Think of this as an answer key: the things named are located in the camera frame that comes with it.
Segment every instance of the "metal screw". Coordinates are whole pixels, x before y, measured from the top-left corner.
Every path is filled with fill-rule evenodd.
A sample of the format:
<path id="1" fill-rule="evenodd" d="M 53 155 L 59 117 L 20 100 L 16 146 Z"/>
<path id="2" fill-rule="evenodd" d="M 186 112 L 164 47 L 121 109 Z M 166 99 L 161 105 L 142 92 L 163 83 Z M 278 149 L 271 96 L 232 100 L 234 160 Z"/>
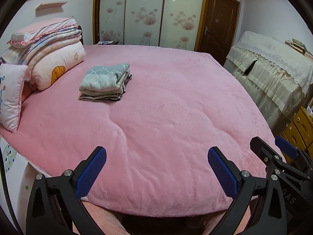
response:
<path id="1" fill-rule="evenodd" d="M 71 171 L 70 169 L 67 169 L 67 170 L 64 172 L 64 175 L 68 177 L 68 176 L 72 175 L 72 171 Z"/>
<path id="2" fill-rule="evenodd" d="M 278 177 L 277 177 L 275 174 L 271 175 L 271 178 L 272 178 L 272 180 L 274 180 L 274 181 L 276 181 L 276 180 L 278 179 Z"/>
<path id="3" fill-rule="evenodd" d="M 246 170 L 244 170 L 242 173 L 241 173 L 245 178 L 247 178 L 248 176 L 250 176 L 250 173 Z"/>
<path id="4" fill-rule="evenodd" d="M 37 179 L 37 180 L 41 180 L 41 179 L 42 179 L 42 177 L 43 177 L 43 175 L 42 175 L 42 174 L 38 174 L 38 175 L 36 176 L 36 179 Z"/>

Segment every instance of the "blue gripper pad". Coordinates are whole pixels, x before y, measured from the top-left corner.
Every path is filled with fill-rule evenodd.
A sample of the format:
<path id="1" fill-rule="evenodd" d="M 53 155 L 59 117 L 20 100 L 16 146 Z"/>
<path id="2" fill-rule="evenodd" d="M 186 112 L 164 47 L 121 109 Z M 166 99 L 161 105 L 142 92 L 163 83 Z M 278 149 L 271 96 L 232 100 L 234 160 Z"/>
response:
<path id="1" fill-rule="evenodd" d="M 236 198 L 238 194 L 237 180 L 213 147 L 209 149 L 208 162 L 212 170 L 214 171 L 220 185 L 222 186 L 226 196 L 233 199 Z"/>
<path id="2" fill-rule="evenodd" d="M 96 178 L 106 162 L 106 151 L 103 147 L 98 147 L 98 153 L 90 160 L 82 174 L 76 180 L 75 194 L 78 198 L 85 197 L 89 193 Z"/>
<path id="3" fill-rule="evenodd" d="M 290 159 L 297 159 L 299 157 L 298 150 L 283 137 L 277 136 L 275 138 L 275 145 Z"/>

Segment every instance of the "pink bedspread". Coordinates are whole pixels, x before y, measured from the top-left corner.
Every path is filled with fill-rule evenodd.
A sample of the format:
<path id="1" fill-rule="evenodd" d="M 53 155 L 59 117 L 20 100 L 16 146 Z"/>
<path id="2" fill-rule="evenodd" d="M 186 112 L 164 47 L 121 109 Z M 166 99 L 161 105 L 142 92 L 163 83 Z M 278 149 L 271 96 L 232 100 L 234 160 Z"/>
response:
<path id="1" fill-rule="evenodd" d="M 60 175 L 96 146 L 107 163 L 88 199 L 107 209 L 154 217 L 226 209 L 207 154 L 218 146 L 241 170 L 265 176 L 249 149 L 271 131 L 242 85 L 209 54 L 145 46 L 84 46 L 86 59 L 22 105 L 15 134 L 0 134 L 23 156 Z M 87 70 L 128 62 L 133 79 L 120 102 L 78 100 Z"/>

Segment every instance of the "sliding wardrobe door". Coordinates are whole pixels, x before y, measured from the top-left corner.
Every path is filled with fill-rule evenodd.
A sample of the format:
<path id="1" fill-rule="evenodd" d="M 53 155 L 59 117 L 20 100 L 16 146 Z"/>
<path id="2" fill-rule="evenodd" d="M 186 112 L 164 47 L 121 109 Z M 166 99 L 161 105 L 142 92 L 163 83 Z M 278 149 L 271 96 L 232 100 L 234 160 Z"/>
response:
<path id="1" fill-rule="evenodd" d="M 194 50 L 203 0 L 165 0 L 160 47 Z"/>
<path id="2" fill-rule="evenodd" d="M 100 40 L 124 41 L 125 0 L 100 0 Z"/>
<path id="3" fill-rule="evenodd" d="M 162 7 L 163 0 L 126 0 L 126 45 L 159 45 Z"/>

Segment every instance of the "white wall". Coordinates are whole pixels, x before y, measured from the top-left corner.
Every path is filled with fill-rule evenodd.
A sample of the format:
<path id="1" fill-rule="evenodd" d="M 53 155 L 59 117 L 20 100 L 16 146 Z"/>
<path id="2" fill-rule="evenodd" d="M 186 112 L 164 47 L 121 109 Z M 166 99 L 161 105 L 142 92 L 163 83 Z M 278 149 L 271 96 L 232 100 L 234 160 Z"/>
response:
<path id="1" fill-rule="evenodd" d="M 245 8 L 245 0 L 236 0 L 240 2 L 240 6 L 239 6 L 239 16 L 238 16 L 238 23 L 237 23 L 237 27 L 235 30 L 235 37 L 233 40 L 233 44 L 237 43 L 238 40 L 240 39 L 240 29 L 242 26 L 242 20 L 244 17 L 244 8 Z"/>
<path id="2" fill-rule="evenodd" d="M 59 8 L 50 8 L 35 12 L 41 3 L 67 1 Z M 0 55 L 9 47 L 6 42 L 11 34 L 27 25 L 53 17 L 74 17 L 83 30 L 84 44 L 93 44 L 92 38 L 92 8 L 93 0 L 28 0 L 7 26 L 0 39 Z"/>
<path id="3" fill-rule="evenodd" d="M 252 31 L 279 42 L 295 38 L 313 52 L 313 35 L 288 0 L 245 0 L 242 21 L 237 40 Z"/>

